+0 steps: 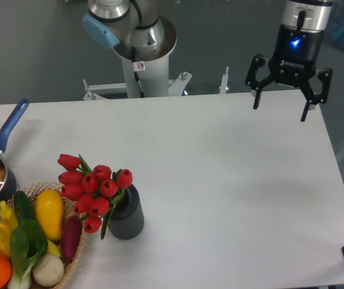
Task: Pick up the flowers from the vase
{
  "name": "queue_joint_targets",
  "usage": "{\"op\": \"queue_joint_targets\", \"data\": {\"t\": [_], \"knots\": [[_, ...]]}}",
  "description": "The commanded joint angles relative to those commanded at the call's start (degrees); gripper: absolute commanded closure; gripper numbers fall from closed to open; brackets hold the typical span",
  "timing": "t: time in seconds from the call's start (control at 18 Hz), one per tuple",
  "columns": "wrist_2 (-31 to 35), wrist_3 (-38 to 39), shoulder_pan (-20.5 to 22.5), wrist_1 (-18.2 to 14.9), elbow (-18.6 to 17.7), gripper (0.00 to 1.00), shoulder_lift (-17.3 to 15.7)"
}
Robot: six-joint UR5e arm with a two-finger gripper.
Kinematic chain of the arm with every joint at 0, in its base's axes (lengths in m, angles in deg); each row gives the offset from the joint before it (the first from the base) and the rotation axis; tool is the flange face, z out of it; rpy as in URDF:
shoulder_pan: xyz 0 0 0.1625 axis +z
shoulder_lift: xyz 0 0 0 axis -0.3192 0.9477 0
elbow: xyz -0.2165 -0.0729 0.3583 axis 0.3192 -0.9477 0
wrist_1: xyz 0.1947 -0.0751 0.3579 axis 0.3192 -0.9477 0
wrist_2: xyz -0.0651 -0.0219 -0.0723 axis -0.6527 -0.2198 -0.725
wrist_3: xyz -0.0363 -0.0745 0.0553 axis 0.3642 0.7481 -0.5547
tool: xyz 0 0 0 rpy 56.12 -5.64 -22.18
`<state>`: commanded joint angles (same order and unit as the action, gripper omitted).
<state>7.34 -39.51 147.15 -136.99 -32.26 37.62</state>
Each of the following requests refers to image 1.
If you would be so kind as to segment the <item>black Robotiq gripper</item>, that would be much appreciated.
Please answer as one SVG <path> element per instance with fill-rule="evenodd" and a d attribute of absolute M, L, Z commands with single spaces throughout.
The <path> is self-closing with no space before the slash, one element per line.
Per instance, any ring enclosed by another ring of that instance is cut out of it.
<path fill-rule="evenodd" d="M 294 28 L 280 25 L 278 38 L 273 56 L 268 59 L 263 54 L 253 56 L 245 84 L 251 88 L 255 97 L 253 109 L 260 105 L 263 89 L 275 81 L 292 87 L 299 87 L 306 99 L 301 121 L 304 122 L 312 105 L 327 102 L 332 79 L 332 69 L 316 70 L 316 59 L 320 50 L 324 32 L 318 33 L 297 31 Z M 268 64 L 270 74 L 262 80 L 257 80 L 259 68 Z M 315 94 L 308 80 L 316 73 L 322 83 L 322 90 Z"/>

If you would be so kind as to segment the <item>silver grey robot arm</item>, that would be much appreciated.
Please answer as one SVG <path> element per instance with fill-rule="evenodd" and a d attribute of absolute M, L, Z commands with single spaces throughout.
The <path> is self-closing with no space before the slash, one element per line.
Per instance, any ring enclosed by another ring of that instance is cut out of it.
<path fill-rule="evenodd" d="M 179 96 L 187 76 L 169 81 L 169 55 L 177 43 L 172 23 L 159 12 L 157 1 L 89 1 L 82 23 L 87 34 L 121 58 L 129 98 Z M 245 84 L 258 108 L 270 83 L 300 89 L 304 112 L 327 101 L 331 69 L 315 62 L 324 37 L 332 1 L 287 1 L 274 53 L 253 57 Z"/>

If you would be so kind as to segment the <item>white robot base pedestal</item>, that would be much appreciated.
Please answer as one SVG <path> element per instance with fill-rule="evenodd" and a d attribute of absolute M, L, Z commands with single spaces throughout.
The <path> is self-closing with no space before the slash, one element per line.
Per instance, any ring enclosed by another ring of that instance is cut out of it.
<path fill-rule="evenodd" d="M 84 101 L 96 101 L 125 94 L 131 98 L 154 98 L 165 96 L 187 96 L 193 75 L 182 71 L 176 78 L 169 78 L 169 51 L 166 55 L 151 61 L 134 61 L 121 57 L 125 81 L 115 84 L 88 85 L 83 80 Z"/>

